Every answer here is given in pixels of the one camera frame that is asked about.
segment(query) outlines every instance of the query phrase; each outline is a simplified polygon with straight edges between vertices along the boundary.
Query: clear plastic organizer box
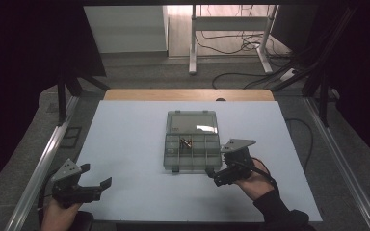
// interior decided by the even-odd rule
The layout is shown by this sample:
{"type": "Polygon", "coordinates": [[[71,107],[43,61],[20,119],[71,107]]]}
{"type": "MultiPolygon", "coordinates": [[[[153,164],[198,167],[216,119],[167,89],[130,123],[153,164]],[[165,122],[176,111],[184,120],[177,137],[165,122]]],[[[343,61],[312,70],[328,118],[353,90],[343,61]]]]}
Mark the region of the clear plastic organizer box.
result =
{"type": "Polygon", "coordinates": [[[180,170],[220,169],[221,146],[216,113],[170,111],[167,118],[164,167],[180,170]]]}

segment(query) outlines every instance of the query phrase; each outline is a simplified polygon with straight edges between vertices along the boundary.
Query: gray floor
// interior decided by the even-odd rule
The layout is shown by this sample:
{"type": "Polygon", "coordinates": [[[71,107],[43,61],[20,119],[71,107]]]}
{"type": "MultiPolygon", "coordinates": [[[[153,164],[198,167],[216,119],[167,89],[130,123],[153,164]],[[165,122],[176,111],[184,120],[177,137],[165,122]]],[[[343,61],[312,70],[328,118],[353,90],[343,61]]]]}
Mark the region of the gray floor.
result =
{"type": "MultiPolygon", "coordinates": [[[[166,57],[143,56],[112,56],[103,58],[107,78],[98,77],[111,88],[141,88],[141,89],[211,89],[211,81],[218,74],[225,72],[262,73],[260,62],[255,57],[208,58],[199,59],[198,73],[188,74],[187,59],[167,59],[166,57]]],[[[240,89],[260,77],[227,76],[217,82],[223,89],[240,89]]],[[[354,201],[348,187],[340,174],[327,146],[314,125],[310,113],[300,96],[300,87],[304,82],[275,92],[285,118],[299,118],[309,124],[314,134],[314,148],[308,162],[306,176],[314,198],[319,207],[323,222],[313,223],[317,230],[369,230],[364,218],[354,201]]],[[[81,80],[85,90],[78,102],[75,116],[69,127],[81,128],[81,135],[76,145],[74,141],[63,140],[53,162],[52,168],[63,161],[78,155],[84,138],[90,128],[91,120],[99,100],[104,92],[97,87],[81,80]]],[[[261,89],[268,84],[261,84],[261,89]]],[[[357,134],[335,109],[334,103],[329,104],[330,128],[341,149],[354,170],[361,186],[370,198],[370,149],[362,142],[357,134]]],[[[31,123],[24,139],[19,144],[0,174],[0,230],[3,230],[21,197],[23,190],[35,169],[55,126],[57,125],[56,88],[44,91],[40,96],[40,108],[31,123]]],[[[299,158],[304,163],[308,156],[309,131],[300,122],[287,124],[291,137],[296,146],[299,158]]],[[[36,205],[26,218],[23,230],[38,230],[36,205]]],[[[113,223],[97,222],[92,230],[115,230],[113,223]]],[[[167,228],[166,226],[120,227],[119,230],[168,230],[184,229],[181,226],[167,228]]],[[[193,227],[194,230],[224,230],[226,227],[193,227]]]]}

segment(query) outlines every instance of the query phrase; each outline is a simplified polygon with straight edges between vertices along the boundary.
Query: black sleeve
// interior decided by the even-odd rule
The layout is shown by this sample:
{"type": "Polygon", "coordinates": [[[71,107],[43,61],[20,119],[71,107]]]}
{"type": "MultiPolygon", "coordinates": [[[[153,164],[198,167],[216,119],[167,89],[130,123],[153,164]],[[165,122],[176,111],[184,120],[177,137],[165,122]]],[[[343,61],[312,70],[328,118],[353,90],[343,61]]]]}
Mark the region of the black sleeve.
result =
{"type": "Polygon", "coordinates": [[[298,210],[289,211],[276,191],[267,192],[253,204],[263,214],[265,223],[262,230],[314,230],[308,226],[308,214],[298,210]]]}

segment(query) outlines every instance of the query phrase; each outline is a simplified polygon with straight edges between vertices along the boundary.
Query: wall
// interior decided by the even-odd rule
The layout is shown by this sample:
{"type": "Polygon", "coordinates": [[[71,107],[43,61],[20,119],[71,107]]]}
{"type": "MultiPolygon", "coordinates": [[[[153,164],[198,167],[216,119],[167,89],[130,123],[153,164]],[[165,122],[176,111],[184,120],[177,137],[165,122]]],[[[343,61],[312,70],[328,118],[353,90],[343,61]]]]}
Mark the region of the wall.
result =
{"type": "Polygon", "coordinates": [[[100,53],[168,50],[166,6],[85,7],[100,53]]]}

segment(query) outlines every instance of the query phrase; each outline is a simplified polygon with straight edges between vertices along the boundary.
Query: human hand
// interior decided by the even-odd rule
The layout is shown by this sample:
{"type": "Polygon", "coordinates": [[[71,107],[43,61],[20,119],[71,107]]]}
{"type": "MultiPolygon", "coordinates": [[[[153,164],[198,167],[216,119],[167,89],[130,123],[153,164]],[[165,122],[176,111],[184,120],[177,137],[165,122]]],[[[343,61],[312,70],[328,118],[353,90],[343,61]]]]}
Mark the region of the human hand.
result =
{"type": "MultiPolygon", "coordinates": [[[[254,158],[251,160],[258,169],[269,173],[269,171],[260,161],[254,158]]],[[[234,183],[238,185],[242,191],[245,192],[245,194],[253,201],[275,189],[264,176],[254,171],[251,173],[251,176],[248,179],[237,180],[234,183]]]]}
{"type": "Polygon", "coordinates": [[[41,231],[67,231],[82,204],[73,204],[65,209],[55,199],[51,199],[44,210],[41,231]]]}

